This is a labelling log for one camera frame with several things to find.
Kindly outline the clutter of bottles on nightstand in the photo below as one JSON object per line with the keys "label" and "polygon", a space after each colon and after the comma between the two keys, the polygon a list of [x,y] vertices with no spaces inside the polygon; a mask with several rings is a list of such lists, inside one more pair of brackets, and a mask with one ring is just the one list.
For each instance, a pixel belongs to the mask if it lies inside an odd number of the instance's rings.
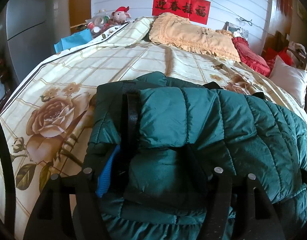
{"label": "clutter of bottles on nightstand", "polygon": [[98,36],[107,38],[108,34],[105,34],[105,31],[113,25],[113,13],[109,14],[105,9],[102,9],[85,22],[87,28],[91,32],[92,38]]}

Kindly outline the wooden chair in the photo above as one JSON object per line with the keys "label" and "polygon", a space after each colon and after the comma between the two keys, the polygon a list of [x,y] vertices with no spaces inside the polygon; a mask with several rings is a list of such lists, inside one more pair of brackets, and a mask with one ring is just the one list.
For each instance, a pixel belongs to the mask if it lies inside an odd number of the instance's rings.
{"label": "wooden chair", "polygon": [[292,59],[291,66],[307,71],[307,48],[300,43],[290,41],[289,35],[287,35],[286,42],[286,53]]}

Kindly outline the blue paper bag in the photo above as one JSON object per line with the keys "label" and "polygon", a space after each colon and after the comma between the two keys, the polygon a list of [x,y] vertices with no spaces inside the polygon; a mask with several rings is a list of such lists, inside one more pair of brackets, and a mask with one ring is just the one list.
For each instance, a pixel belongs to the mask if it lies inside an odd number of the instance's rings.
{"label": "blue paper bag", "polygon": [[92,40],[92,35],[89,29],[73,33],[71,36],[63,37],[58,43],[54,45],[56,53],[64,51],[66,49],[71,49],[76,46],[81,46],[87,44]]}

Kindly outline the printed picture against wall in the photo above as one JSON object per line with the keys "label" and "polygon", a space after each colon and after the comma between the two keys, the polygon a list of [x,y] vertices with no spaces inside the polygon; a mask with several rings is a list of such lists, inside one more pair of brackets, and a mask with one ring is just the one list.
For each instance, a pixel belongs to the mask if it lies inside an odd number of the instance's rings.
{"label": "printed picture against wall", "polygon": [[226,30],[231,32],[234,37],[241,37],[244,38],[246,41],[248,41],[249,32],[246,29],[243,29],[242,27],[230,22],[226,22],[225,27]]}

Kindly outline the peach frilled pillow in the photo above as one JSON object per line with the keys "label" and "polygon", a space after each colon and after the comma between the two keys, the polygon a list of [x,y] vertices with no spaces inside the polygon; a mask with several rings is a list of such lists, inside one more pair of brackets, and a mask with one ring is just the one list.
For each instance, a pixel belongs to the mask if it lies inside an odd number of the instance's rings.
{"label": "peach frilled pillow", "polygon": [[195,25],[187,18],[169,12],[159,15],[149,32],[150,41],[155,43],[240,62],[232,38],[233,34],[230,31],[212,30]]}

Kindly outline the pink pig plush toy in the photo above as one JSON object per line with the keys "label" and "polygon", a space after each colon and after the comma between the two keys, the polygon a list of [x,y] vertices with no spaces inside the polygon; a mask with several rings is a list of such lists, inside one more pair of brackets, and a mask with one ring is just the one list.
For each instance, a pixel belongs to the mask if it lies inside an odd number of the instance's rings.
{"label": "pink pig plush toy", "polygon": [[125,24],[128,19],[131,19],[129,7],[119,7],[111,14],[111,19],[114,24]]}

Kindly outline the white satin pillow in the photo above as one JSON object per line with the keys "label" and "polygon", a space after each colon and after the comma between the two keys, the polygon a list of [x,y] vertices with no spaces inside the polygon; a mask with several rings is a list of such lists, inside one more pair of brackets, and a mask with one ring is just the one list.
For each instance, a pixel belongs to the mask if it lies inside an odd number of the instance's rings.
{"label": "white satin pillow", "polygon": [[285,64],[280,57],[275,60],[269,79],[291,94],[301,108],[305,107],[307,71]]}

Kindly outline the cream floral checked bedspread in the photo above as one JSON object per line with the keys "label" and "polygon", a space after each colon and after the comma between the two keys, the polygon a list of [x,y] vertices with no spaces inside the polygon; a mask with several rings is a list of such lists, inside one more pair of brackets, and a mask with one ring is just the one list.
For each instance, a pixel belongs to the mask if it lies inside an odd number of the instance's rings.
{"label": "cream floral checked bedspread", "polygon": [[153,19],[141,17],[113,34],[55,54],[21,82],[0,113],[15,178],[15,231],[22,239],[40,189],[54,173],[81,169],[91,134],[92,96],[104,83],[151,72],[203,85],[215,81],[243,94],[263,92],[271,102],[307,113],[294,97],[247,65],[144,41]]}

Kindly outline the red cloth on chair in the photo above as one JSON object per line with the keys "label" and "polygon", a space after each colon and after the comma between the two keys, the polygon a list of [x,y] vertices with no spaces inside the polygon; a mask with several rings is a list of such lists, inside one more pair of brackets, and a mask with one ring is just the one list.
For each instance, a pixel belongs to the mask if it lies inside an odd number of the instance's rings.
{"label": "red cloth on chair", "polygon": [[270,69],[273,69],[277,57],[280,57],[282,61],[289,66],[292,66],[294,64],[292,58],[286,53],[286,48],[279,52],[275,51],[272,48],[268,48],[264,54],[264,60],[266,61]]}

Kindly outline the wooden door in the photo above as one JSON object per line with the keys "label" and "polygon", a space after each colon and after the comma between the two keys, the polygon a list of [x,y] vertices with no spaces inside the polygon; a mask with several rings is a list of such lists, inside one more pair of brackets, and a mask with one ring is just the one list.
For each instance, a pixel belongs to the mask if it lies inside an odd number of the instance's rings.
{"label": "wooden door", "polygon": [[91,18],[91,0],[69,0],[70,28],[85,23]]}

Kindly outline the red Chinese character banner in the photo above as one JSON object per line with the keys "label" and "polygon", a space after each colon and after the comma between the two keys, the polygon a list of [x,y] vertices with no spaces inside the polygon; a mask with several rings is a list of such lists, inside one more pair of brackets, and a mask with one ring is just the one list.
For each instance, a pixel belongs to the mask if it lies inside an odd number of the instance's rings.
{"label": "red Chinese character banner", "polygon": [[192,22],[207,24],[211,3],[205,0],[153,0],[153,16],[170,12]]}

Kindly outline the dark green puffer jacket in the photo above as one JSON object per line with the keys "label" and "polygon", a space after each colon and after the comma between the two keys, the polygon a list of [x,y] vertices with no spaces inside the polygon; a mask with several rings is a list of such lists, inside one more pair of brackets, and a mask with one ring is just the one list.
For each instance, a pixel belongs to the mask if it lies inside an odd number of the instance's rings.
{"label": "dark green puffer jacket", "polygon": [[128,184],[99,197],[110,239],[184,239],[189,211],[183,148],[192,144],[232,176],[254,174],[275,207],[286,238],[307,222],[307,124],[286,107],[166,77],[160,72],[98,86],[84,165],[97,170],[122,140],[122,95],[140,96],[136,153]]}

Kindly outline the grey refrigerator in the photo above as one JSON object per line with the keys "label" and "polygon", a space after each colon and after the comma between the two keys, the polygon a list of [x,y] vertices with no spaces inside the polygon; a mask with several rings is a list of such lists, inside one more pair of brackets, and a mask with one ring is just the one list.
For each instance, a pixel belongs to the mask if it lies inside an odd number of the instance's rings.
{"label": "grey refrigerator", "polygon": [[51,32],[46,21],[46,0],[9,0],[7,3],[7,46],[18,82],[52,55]]}

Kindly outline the red heart-shaped cushion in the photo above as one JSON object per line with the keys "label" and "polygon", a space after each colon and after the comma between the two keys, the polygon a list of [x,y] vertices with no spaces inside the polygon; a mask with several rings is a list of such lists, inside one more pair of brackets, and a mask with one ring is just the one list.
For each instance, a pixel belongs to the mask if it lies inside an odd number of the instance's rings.
{"label": "red heart-shaped cushion", "polygon": [[256,54],[249,48],[249,44],[244,38],[234,37],[232,38],[232,42],[242,63],[246,64],[257,73],[269,77],[271,74],[271,68],[260,55]]}

